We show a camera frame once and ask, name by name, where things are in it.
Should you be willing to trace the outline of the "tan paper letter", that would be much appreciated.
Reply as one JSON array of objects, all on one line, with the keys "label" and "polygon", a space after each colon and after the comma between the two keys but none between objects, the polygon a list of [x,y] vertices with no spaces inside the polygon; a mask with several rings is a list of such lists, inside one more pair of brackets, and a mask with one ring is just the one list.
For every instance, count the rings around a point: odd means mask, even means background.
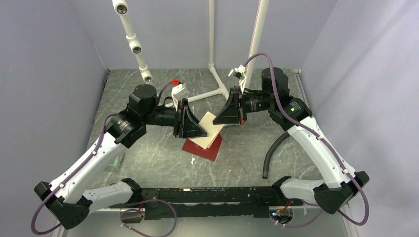
[{"label": "tan paper letter", "polygon": [[213,120],[216,118],[211,112],[206,112],[200,120],[199,125],[207,132],[207,137],[191,138],[190,140],[203,149],[207,149],[214,142],[217,135],[220,133],[223,124],[214,125]]}]

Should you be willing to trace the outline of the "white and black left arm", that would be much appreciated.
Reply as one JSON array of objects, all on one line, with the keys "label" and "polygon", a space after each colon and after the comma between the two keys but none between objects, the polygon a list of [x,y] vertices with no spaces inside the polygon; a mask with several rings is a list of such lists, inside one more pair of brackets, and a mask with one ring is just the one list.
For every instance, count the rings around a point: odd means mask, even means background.
[{"label": "white and black left arm", "polygon": [[147,132],[148,125],[173,128],[177,138],[206,137],[188,100],[183,98],[176,108],[159,104],[153,85],[141,84],[129,95],[126,108],[107,116],[93,145],[62,175],[51,182],[40,182],[35,193],[58,220],[69,230],[89,214],[115,204],[136,207],[143,201],[143,191],[133,179],[98,189],[89,184],[114,158],[122,155]]}]

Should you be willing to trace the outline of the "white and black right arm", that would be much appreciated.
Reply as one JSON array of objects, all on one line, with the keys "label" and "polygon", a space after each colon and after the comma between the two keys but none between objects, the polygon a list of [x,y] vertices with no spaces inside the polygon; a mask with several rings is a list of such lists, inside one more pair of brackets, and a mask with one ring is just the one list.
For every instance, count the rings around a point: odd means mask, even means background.
[{"label": "white and black right arm", "polygon": [[278,205],[291,199],[299,199],[334,214],[360,195],[365,212],[370,211],[368,198],[363,190],[370,178],[364,171],[356,171],[334,150],[316,119],[303,100],[290,94],[289,78],[282,69],[266,68],[261,73],[261,89],[251,90],[243,86],[246,78],[243,66],[229,72],[239,78],[239,86],[230,88],[228,102],[232,124],[244,124],[247,114],[268,111],[286,135],[292,137],[311,158],[320,171],[320,180],[302,180],[285,176],[272,187],[272,198]]}]

